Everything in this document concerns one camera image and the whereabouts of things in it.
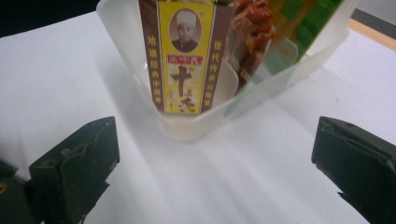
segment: white surface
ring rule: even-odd
[[[96,13],[0,39],[0,157],[26,167],[117,120],[121,163],[86,223],[366,223],[310,161],[321,115],[396,144],[396,53],[351,32],[310,77],[191,143],[164,136]]]

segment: yellow label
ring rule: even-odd
[[[164,111],[200,113],[214,6],[158,4]]]

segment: plastic bin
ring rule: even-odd
[[[305,53],[299,63],[276,74],[266,71],[265,61],[256,71],[253,79],[235,97],[233,91],[219,91],[221,76],[232,72],[222,66],[219,74],[217,92],[210,110],[197,116],[164,114],[159,112],[151,100],[149,74],[145,55],[142,23],[137,0],[102,0],[97,13],[105,25],[127,67],[136,77],[140,89],[152,105],[166,135],[190,141],[210,132],[223,122],[247,111],[274,94],[319,69],[336,48],[347,38],[350,15],[358,0],[344,0],[334,12],[318,38]]]

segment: portrait of man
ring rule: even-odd
[[[196,32],[197,16],[189,10],[180,10],[176,14],[176,26],[178,39],[172,44],[181,52],[189,52],[197,47],[193,39]]]

